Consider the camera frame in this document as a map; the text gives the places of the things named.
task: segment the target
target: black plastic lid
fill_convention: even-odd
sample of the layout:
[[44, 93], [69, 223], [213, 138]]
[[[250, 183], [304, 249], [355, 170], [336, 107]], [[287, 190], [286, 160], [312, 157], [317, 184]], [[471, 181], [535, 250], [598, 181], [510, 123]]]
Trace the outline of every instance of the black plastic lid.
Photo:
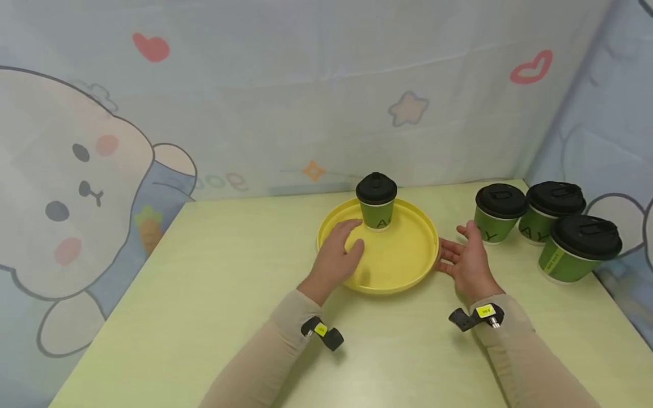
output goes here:
[[512, 219], [526, 213], [528, 203], [524, 193], [509, 184], [495, 183], [476, 193], [476, 205], [493, 217]]
[[397, 184], [385, 174], [374, 172], [358, 183], [356, 197], [371, 206], [386, 204], [397, 197]]
[[551, 237], [565, 251], [591, 260], [613, 259], [623, 246], [614, 223], [591, 215], [557, 219]]
[[535, 184], [528, 189], [526, 199], [535, 209], [554, 217], [580, 214], [587, 205], [579, 186], [562, 181]]

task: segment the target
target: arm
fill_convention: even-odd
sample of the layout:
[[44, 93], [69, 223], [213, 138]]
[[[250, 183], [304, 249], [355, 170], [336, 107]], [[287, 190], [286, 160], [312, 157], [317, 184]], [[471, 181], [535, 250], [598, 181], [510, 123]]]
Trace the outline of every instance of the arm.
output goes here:
[[351, 276], [363, 254], [362, 240], [345, 252], [360, 220], [337, 224], [320, 248], [308, 277], [215, 378], [199, 408], [269, 408], [308, 338], [302, 325], [318, 316], [331, 292]]
[[526, 312], [512, 297], [499, 294], [472, 305], [493, 302], [505, 312], [500, 328], [474, 329], [485, 346], [501, 387], [513, 408], [600, 408], [600, 405], [535, 333]]
[[298, 290], [281, 301], [267, 322], [217, 376], [200, 408], [267, 408], [308, 343], [302, 325], [321, 307]]
[[499, 328], [476, 326], [501, 387], [512, 408], [600, 408], [596, 400], [535, 333], [526, 312], [505, 294], [490, 272], [487, 254], [470, 221], [458, 232], [467, 246], [441, 240], [442, 259], [436, 267], [454, 279], [470, 310], [494, 302], [505, 317]]

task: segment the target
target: arm sleeve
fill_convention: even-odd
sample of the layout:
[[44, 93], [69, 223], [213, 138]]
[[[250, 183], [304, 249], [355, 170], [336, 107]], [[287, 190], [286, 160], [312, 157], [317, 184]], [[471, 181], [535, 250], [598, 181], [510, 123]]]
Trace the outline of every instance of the arm sleeve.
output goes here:
[[302, 325], [321, 308], [298, 290], [290, 292], [215, 378], [200, 408], [268, 408], [308, 338]]
[[494, 303], [505, 312], [500, 328], [474, 329], [486, 347], [512, 408], [600, 408], [576, 377], [535, 333], [526, 312], [506, 294], [473, 304]]

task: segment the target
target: black wrist strap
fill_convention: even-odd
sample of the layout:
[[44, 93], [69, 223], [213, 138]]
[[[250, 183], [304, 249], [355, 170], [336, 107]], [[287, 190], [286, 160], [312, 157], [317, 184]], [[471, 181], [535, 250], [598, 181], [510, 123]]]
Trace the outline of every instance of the black wrist strap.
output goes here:
[[317, 334], [331, 351], [335, 351], [345, 341], [337, 328], [329, 330], [318, 316], [313, 316], [302, 325], [302, 335], [310, 336], [313, 333]]
[[458, 308], [449, 315], [449, 321], [455, 324], [461, 331], [466, 332], [482, 322], [486, 322], [493, 328], [499, 328], [504, 316], [505, 314], [502, 308], [494, 303], [488, 303], [487, 305], [474, 309], [471, 316], [467, 316], [467, 313], [462, 308]]

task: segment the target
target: round yellow tray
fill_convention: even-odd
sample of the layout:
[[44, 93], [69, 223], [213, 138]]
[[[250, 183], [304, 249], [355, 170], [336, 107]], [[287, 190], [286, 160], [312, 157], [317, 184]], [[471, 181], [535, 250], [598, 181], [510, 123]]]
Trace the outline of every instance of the round yellow tray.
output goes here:
[[[317, 248], [336, 223], [362, 219], [358, 199], [335, 207], [317, 231]], [[438, 233], [431, 220], [414, 205], [399, 198], [394, 201], [392, 223], [383, 232], [365, 225], [354, 228], [345, 249], [362, 238], [365, 252], [354, 275], [345, 282], [350, 289], [370, 294], [392, 294], [415, 286], [428, 275], [438, 257]]]

